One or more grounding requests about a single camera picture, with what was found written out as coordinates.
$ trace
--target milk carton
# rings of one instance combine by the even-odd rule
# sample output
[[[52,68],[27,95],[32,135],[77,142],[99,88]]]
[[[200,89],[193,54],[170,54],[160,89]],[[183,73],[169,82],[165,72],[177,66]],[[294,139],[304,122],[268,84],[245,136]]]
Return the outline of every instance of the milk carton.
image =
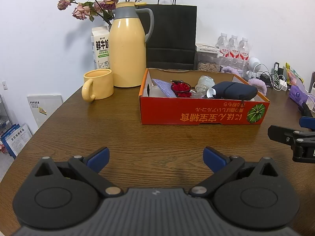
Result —
[[[91,42],[95,69],[109,68],[108,27],[93,27]]]

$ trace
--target wooden table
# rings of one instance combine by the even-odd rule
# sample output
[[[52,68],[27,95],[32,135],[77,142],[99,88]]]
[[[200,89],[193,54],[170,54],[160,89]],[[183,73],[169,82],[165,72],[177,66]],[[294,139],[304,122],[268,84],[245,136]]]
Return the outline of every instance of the wooden table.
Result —
[[[269,140],[267,129],[276,124],[300,129],[297,105],[284,91],[268,90],[271,104],[261,125],[141,125],[139,88],[116,88],[113,96],[85,103],[81,88],[36,132],[0,184],[0,231],[5,236],[19,228],[12,210],[13,197],[42,156],[66,161],[108,146],[111,159],[101,175],[122,187],[183,187],[188,190],[210,176],[203,163],[205,146],[247,161],[271,156],[300,196],[293,228],[315,234],[315,165],[292,161],[289,146]]]

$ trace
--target purple package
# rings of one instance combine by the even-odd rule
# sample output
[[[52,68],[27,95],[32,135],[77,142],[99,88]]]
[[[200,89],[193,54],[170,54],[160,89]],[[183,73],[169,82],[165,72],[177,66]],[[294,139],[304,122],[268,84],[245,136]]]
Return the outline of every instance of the purple package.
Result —
[[[299,106],[302,106],[303,102],[306,103],[308,95],[306,95],[298,86],[292,85],[289,92],[289,98],[291,98]]]

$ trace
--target white logo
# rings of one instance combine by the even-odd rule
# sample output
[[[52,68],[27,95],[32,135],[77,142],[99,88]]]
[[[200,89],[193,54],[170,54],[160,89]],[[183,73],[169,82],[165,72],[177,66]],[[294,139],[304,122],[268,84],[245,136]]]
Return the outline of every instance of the white logo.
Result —
[[[152,192],[152,194],[154,194],[154,195],[159,195],[161,192],[160,191],[158,191],[158,190],[155,190],[154,192]]]

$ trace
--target yellow mug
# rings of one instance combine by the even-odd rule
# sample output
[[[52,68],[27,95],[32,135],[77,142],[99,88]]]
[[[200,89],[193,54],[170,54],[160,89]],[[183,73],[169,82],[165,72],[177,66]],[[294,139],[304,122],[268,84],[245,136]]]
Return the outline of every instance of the yellow mug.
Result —
[[[84,74],[82,97],[86,102],[108,98],[113,93],[114,81],[111,69],[97,69]]]

